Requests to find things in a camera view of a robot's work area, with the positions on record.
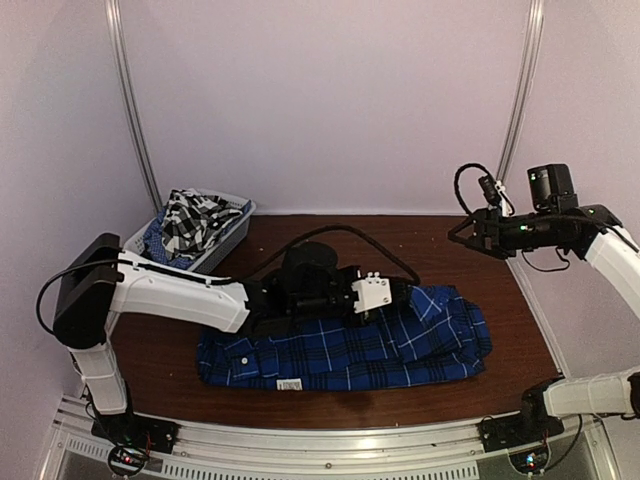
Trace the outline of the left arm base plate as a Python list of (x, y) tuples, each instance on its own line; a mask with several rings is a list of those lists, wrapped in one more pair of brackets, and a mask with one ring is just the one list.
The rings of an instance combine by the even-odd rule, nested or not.
[(137, 414), (98, 416), (91, 427), (94, 436), (115, 445), (165, 454), (173, 452), (178, 430), (173, 421)]

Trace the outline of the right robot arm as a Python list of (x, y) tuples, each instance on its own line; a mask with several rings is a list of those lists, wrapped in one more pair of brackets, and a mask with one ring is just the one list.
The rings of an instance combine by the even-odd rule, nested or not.
[[(565, 164), (527, 171), (533, 210), (517, 215), (502, 184), (490, 173), (478, 180), (486, 207), (468, 210), (449, 233), (450, 241), (484, 255), (506, 260), (540, 248), (558, 256), (573, 253), (586, 262), (626, 302), (639, 310), (639, 246), (605, 206), (582, 206)], [(553, 431), (572, 415), (639, 416), (639, 369), (582, 378), (553, 379), (528, 389), (512, 430), (530, 442)]]

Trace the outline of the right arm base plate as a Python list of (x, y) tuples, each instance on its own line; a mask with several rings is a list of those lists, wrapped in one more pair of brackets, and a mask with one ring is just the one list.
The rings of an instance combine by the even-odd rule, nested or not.
[(557, 418), (529, 421), (521, 413), (503, 417), (485, 416), (477, 428), (486, 453), (541, 443), (564, 432), (563, 422)]

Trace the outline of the blue plaid long sleeve shirt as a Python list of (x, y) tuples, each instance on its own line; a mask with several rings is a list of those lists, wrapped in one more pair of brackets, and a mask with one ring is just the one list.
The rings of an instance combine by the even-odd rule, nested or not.
[(196, 350), (199, 379), (218, 387), (285, 391), (369, 391), (474, 377), (492, 351), (480, 308), (453, 286), (412, 290), (374, 323), (308, 322), (292, 334), (249, 339), (213, 329)]

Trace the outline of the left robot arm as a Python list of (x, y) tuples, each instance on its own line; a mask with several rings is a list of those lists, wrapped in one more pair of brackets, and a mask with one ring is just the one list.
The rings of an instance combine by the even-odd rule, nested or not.
[(124, 250), (100, 235), (61, 272), (52, 330), (70, 352), (94, 411), (123, 444), (144, 433), (131, 407), (110, 336), (123, 314), (148, 314), (249, 337), (282, 335), (316, 318), (365, 323), (392, 300), (391, 282), (358, 267), (340, 268), (317, 242), (286, 248), (282, 266), (261, 281), (180, 270)]

